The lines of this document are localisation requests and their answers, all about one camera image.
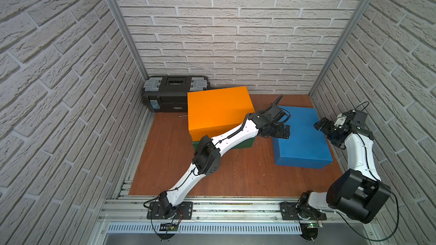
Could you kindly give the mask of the blue shoebox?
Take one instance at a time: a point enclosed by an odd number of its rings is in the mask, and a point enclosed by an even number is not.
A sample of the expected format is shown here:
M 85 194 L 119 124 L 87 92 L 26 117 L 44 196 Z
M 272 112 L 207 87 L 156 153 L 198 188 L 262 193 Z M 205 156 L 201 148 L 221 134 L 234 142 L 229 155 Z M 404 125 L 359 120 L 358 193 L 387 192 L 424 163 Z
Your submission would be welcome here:
M 314 128 L 319 117 L 314 108 L 282 106 L 291 115 L 288 139 L 273 138 L 274 159 L 278 166 L 323 169 L 333 163 L 324 134 Z

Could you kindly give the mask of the orange shoebox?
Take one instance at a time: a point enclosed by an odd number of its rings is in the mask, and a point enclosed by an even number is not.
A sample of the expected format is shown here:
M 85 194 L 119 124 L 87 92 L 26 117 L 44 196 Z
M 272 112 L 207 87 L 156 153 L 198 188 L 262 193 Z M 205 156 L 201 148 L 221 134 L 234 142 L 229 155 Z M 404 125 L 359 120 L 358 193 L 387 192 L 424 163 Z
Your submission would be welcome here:
M 255 112 L 247 87 L 188 93 L 188 131 L 194 142 L 221 135 Z

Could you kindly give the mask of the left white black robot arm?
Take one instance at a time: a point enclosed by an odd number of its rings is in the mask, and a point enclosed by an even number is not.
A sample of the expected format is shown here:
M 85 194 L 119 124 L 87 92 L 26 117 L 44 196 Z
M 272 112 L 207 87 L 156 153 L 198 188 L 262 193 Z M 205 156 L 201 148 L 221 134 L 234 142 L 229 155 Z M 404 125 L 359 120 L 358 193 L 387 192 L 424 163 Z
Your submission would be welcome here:
M 200 180 L 215 173 L 220 167 L 221 157 L 236 145 L 257 136 L 289 139 L 290 126 L 286 122 L 291 115 L 278 106 L 282 98 L 283 95 L 280 95 L 265 110 L 246 114 L 242 124 L 222 135 L 202 137 L 185 174 L 172 188 L 161 192 L 155 199 L 154 206 L 160 207 L 165 219 L 181 213 L 179 206 L 187 194 Z

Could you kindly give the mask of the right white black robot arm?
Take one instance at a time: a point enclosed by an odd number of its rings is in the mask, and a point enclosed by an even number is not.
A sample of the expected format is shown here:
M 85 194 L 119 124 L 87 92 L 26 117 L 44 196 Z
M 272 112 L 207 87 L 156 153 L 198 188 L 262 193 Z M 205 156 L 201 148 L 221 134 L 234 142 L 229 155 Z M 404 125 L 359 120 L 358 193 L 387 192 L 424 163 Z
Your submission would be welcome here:
M 372 147 L 374 135 L 366 126 L 367 113 L 350 110 L 336 120 L 320 119 L 316 130 L 329 142 L 347 152 L 348 169 L 328 189 L 303 193 L 296 206 L 303 220 L 324 220 L 325 212 L 339 212 L 352 220 L 369 223 L 391 196 L 375 167 Z

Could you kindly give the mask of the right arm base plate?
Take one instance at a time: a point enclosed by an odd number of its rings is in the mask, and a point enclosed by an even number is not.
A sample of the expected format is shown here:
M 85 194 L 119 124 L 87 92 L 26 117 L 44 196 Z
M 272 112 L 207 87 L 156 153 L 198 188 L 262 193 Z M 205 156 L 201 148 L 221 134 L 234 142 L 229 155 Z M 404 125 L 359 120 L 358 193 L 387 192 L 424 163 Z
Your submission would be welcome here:
M 320 212 L 307 204 L 289 203 L 287 201 L 280 203 L 280 214 L 282 215 L 282 220 L 284 221 L 327 220 L 327 215 L 325 213 Z

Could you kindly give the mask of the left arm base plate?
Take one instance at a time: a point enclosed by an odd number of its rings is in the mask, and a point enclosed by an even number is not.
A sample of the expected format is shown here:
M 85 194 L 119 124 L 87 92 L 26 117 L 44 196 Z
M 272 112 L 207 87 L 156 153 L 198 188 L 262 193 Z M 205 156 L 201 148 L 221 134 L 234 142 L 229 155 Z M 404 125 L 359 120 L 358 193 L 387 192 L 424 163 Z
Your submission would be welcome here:
M 148 205 L 148 220 L 190 220 L 193 214 L 193 202 L 182 202 L 178 206 L 163 206 L 160 202 L 151 202 Z

